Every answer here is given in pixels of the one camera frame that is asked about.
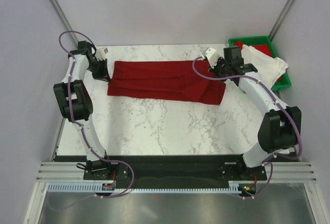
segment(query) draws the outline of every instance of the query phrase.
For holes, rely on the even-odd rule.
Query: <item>white wall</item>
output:
[[[0,0],[0,222],[22,223],[60,120],[53,84],[68,60],[48,0]],[[68,48],[73,44],[65,38]]]
[[[58,0],[98,45],[214,44],[268,35],[286,0]]]
[[[330,5],[328,0],[296,0],[274,45],[289,64],[292,87],[283,91],[302,110],[304,158],[315,166],[330,209]]]

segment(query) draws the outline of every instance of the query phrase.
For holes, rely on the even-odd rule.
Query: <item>marble pattern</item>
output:
[[[225,44],[108,47],[108,68],[114,61],[193,60],[207,47],[223,53]],[[108,154],[244,153],[257,142],[261,114],[251,99],[227,81],[219,106],[200,103],[107,96],[107,83],[87,72],[84,83],[94,105],[93,122]],[[59,156],[86,154],[77,131],[68,122]]]

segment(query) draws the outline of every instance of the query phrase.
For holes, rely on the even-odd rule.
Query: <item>green bin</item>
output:
[[[229,39],[229,46],[233,46],[237,41],[242,42],[245,45],[268,45],[269,51],[272,54],[273,58],[277,57],[277,53],[272,45],[272,42],[268,36],[256,36],[256,37],[243,37],[243,38],[233,38]],[[277,81],[272,87],[272,91],[278,91],[285,89],[291,86],[291,81],[287,73],[282,75],[282,79]]]

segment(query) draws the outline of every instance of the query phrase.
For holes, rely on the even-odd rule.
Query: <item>purple cable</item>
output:
[[[203,57],[198,57],[196,58],[193,62],[192,62],[192,69],[195,71],[195,73],[197,75],[199,75],[200,77],[202,78],[205,78],[205,79],[208,79],[208,80],[211,80],[211,81],[223,81],[223,80],[228,80],[228,79],[234,79],[234,78],[247,78],[247,79],[250,79],[250,80],[253,80],[255,81],[257,84],[259,84],[260,86],[262,86],[262,88],[269,94],[269,96],[272,98],[272,100],[276,103],[277,99],[276,97],[273,95],[273,93],[271,92],[271,90],[268,89],[268,87],[266,87],[266,85],[264,85],[261,81],[259,81],[258,79],[254,78],[254,77],[251,77],[251,76],[246,76],[246,75],[236,75],[236,76],[227,76],[227,77],[221,77],[221,78],[213,78],[213,77],[208,77],[208,76],[204,76],[202,75],[201,73],[199,73],[197,70],[196,70],[196,67],[195,67],[195,63],[198,59],[202,59]],[[299,134],[299,130],[298,130],[298,127],[297,125],[295,124],[295,122],[293,121],[292,117],[289,115],[289,113],[279,104],[279,103],[276,103],[276,105],[280,108],[280,110],[284,113],[284,115],[289,119],[290,121],[290,124],[292,125],[293,129],[294,129],[294,133],[297,137],[297,141],[298,141],[298,145],[299,145],[299,151],[298,151],[298,154],[296,156],[287,156],[285,154],[281,154],[281,153],[274,153],[274,155],[276,156],[280,156],[280,157],[283,157],[283,158],[286,158],[286,159],[289,159],[289,160],[296,160],[296,159],[299,159],[299,157],[302,155],[303,153],[303,145],[302,145],[302,141],[301,141],[301,137],[300,137],[300,134]],[[273,155],[269,156],[268,158],[266,158],[263,163],[269,161],[271,158],[273,158]]]
[[[69,52],[69,51],[63,46],[62,41],[61,41],[62,36],[63,36],[64,34],[66,34],[66,33],[70,33],[70,32],[72,32],[72,33],[77,33],[77,34],[79,34],[79,35],[82,35],[82,36],[84,36],[86,39],[88,39],[88,40],[91,42],[91,44],[94,45],[94,43],[93,43],[93,41],[92,41],[90,38],[88,38],[86,35],[84,35],[84,34],[81,33],[81,32],[78,32],[78,31],[64,31],[63,33],[61,33],[60,36],[58,37],[58,42],[59,42],[61,48],[62,48],[67,54],[69,54],[73,59],[76,59],[75,56],[74,56],[71,52]],[[87,140],[87,137],[86,137],[86,135],[85,135],[84,126],[83,126],[81,123],[75,121],[75,119],[74,119],[73,108],[72,108],[72,98],[71,98],[71,86],[70,86],[70,83],[71,83],[72,73],[73,73],[73,69],[74,69],[75,64],[76,64],[76,62],[75,62],[75,60],[74,60],[74,61],[72,62],[72,65],[71,65],[71,68],[70,68],[70,75],[69,75],[69,77],[68,77],[68,101],[69,101],[69,110],[70,110],[71,121],[72,121],[72,123],[74,123],[74,124],[76,124],[76,125],[79,125],[79,126],[81,127],[81,134],[82,134],[82,136],[83,136],[83,138],[84,138],[84,142],[86,143],[87,147],[91,150],[91,152],[92,152],[96,157],[98,157],[101,161],[108,162],[108,163],[120,163],[120,164],[123,164],[123,165],[125,165],[125,166],[127,166],[127,167],[129,168],[129,170],[130,170],[131,173],[132,173],[132,179],[131,179],[131,182],[130,182],[129,186],[128,186],[124,191],[122,191],[122,192],[120,192],[120,193],[118,193],[118,194],[116,194],[116,195],[103,196],[103,197],[99,196],[99,197],[100,197],[100,198],[115,198],[115,197],[123,196],[123,195],[125,195],[125,194],[127,193],[127,191],[128,191],[128,190],[132,187],[132,185],[133,185],[134,177],[135,177],[135,175],[134,175],[134,171],[133,171],[133,168],[132,168],[128,163],[126,163],[126,162],[124,162],[124,161],[120,161],[120,160],[107,160],[107,159],[104,159],[104,158],[102,158],[101,156],[99,156],[99,155],[93,150],[93,148],[90,146],[90,144],[89,144],[89,142],[88,142],[88,140]],[[76,201],[75,203],[72,203],[72,204],[70,204],[69,206],[67,206],[67,207],[65,207],[65,208],[61,208],[61,209],[55,209],[55,208],[51,207],[48,203],[47,203],[47,205],[48,205],[48,207],[49,207],[51,210],[60,212],[60,211],[67,210],[67,209],[69,209],[70,207],[72,207],[72,206],[74,206],[74,205],[76,205],[76,204],[78,204],[78,203],[80,203],[80,202],[82,202],[82,201],[84,201],[84,200],[86,200],[86,199],[88,199],[88,198],[90,198],[90,197],[93,197],[93,196],[94,196],[94,195],[89,195],[89,196],[87,196],[87,197],[81,198],[80,200]]]

